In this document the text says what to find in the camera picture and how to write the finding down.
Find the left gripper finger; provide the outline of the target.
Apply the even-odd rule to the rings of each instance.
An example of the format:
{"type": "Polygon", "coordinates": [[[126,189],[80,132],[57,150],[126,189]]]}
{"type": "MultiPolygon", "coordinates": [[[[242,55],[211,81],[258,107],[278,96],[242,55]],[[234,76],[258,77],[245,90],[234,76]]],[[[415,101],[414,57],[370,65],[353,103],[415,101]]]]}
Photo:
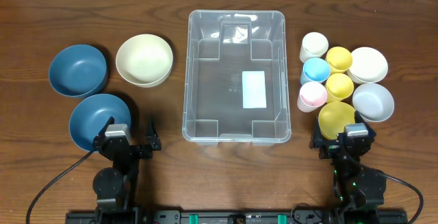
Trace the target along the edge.
{"type": "Polygon", "coordinates": [[[161,140],[155,129],[152,119],[149,119],[146,124],[144,137],[146,139],[147,145],[151,148],[152,151],[160,151],[162,149],[161,140]]]}
{"type": "Polygon", "coordinates": [[[96,136],[99,138],[105,137],[105,132],[106,132],[108,126],[112,125],[112,124],[114,124],[114,117],[113,116],[108,118],[106,124],[104,124],[103,128],[100,130],[100,132],[96,136]]]}

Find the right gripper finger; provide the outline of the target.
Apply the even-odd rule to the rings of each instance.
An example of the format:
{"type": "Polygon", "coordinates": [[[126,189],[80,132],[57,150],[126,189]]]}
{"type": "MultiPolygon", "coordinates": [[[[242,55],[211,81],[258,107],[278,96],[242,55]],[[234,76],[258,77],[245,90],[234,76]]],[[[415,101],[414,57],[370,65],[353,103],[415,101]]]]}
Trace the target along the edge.
{"type": "Polygon", "coordinates": [[[355,123],[363,123],[367,125],[367,121],[360,115],[360,113],[356,110],[355,111],[355,123]]]}
{"type": "Polygon", "coordinates": [[[313,131],[311,133],[311,141],[309,147],[311,149],[318,149],[323,145],[324,137],[322,135],[318,120],[315,120],[313,131]]]}

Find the yellow cup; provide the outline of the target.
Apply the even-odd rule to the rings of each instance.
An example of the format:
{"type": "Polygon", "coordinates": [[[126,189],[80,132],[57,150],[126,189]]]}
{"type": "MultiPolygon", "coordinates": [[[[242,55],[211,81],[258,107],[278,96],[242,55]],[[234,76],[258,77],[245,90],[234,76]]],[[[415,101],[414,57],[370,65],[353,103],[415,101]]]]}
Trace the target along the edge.
{"type": "Polygon", "coordinates": [[[330,66],[331,75],[344,73],[352,66],[352,54],[344,47],[332,47],[329,49],[325,60],[330,66]]]}
{"type": "Polygon", "coordinates": [[[343,101],[348,98],[354,91],[354,83],[349,76],[343,73],[335,73],[331,75],[326,83],[327,103],[335,101],[343,101]]]}

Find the pink cup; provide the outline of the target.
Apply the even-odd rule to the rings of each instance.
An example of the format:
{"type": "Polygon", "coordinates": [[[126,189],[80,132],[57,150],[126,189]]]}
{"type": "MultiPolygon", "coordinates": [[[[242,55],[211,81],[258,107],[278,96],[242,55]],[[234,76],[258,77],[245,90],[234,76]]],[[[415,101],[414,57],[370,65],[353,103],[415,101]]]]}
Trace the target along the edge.
{"type": "Polygon", "coordinates": [[[302,112],[312,112],[326,103],[326,88],[318,82],[307,82],[301,86],[297,98],[298,109],[302,112]]]}

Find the light blue cup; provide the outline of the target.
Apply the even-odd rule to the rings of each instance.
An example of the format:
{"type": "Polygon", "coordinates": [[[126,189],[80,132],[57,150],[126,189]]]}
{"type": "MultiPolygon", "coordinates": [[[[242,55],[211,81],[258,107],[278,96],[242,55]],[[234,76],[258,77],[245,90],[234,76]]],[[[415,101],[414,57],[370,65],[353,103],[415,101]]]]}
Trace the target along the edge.
{"type": "Polygon", "coordinates": [[[331,75],[331,68],[325,60],[321,58],[308,59],[302,68],[300,84],[307,82],[325,82],[331,75]]]}

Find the cream white cup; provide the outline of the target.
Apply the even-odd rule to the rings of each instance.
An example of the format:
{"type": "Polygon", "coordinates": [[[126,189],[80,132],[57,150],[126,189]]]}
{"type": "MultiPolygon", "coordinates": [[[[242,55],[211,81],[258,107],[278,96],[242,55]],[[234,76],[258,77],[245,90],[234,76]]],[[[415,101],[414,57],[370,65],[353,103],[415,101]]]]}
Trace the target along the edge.
{"type": "Polygon", "coordinates": [[[326,36],[319,32],[310,32],[302,39],[300,48],[300,61],[305,63],[311,58],[320,58],[329,48],[326,36]]]}

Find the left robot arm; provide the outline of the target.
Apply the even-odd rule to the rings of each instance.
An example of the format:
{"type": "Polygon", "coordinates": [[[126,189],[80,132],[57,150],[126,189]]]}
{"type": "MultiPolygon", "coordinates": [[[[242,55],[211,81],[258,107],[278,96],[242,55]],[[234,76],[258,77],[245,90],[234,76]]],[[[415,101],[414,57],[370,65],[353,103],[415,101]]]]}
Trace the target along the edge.
{"type": "Polygon", "coordinates": [[[132,145],[129,126],[116,124],[112,116],[94,137],[93,148],[112,161],[111,167],[99,171],[93,179],[99,210],[116,212],[133,207],[139,161],[151,159],[153,152],[162,148],[152,121],[146,124],[144,139],[141,145],[132,145]]]}

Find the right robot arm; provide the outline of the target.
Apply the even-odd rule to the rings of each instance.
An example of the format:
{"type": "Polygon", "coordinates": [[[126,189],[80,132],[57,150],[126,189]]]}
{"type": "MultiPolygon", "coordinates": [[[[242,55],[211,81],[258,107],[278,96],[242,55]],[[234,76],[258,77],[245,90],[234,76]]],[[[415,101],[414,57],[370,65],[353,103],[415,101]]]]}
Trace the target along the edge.
{"type": "Polygon", "coordinates": [[[376,169],[366,169],[360,163],[374,142],[376,132],[355,112],[355,122],[346,125],[333,140],[322,135],[319,120],[315,121],[310,147],[319,150],[319,158],[332,161],[334,166],[333,190],[341,200],[340,206],[328,214],[334,221],[343,221],[345,214],[369,214],[373,208],[384,204],[386,178],[376,169]]]}

